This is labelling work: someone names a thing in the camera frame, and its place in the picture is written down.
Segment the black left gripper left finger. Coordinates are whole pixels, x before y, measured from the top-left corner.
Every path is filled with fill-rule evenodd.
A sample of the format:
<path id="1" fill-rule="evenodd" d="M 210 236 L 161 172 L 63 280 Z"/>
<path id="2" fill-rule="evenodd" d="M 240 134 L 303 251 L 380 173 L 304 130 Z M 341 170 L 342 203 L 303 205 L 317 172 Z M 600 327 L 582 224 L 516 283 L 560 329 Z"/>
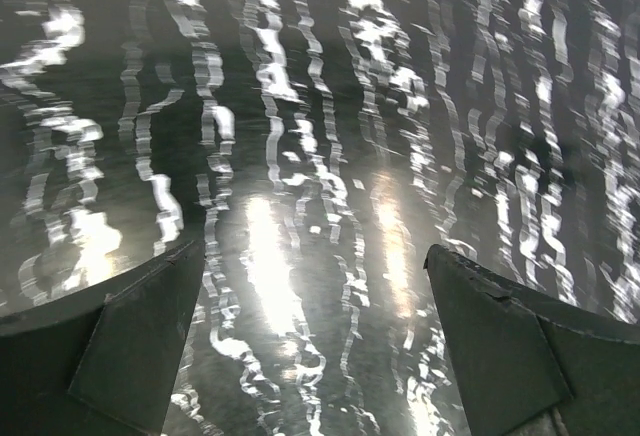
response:
<path id="1" fill-rule="evenodd" d="M 161 434 L 203 268 L 190 241 L 2 317 L 2 434 Z"/>

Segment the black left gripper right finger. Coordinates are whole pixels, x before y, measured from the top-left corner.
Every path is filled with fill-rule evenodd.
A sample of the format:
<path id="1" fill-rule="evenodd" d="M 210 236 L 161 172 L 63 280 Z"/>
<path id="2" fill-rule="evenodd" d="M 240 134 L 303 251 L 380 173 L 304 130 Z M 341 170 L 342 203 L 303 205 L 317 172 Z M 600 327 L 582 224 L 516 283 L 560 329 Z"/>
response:
<path id="1" fill-rule="evenodd" d="M 441 245 L 429 248 L 424 268 L 472 434 L 638 434 L 638 326 Z"/>

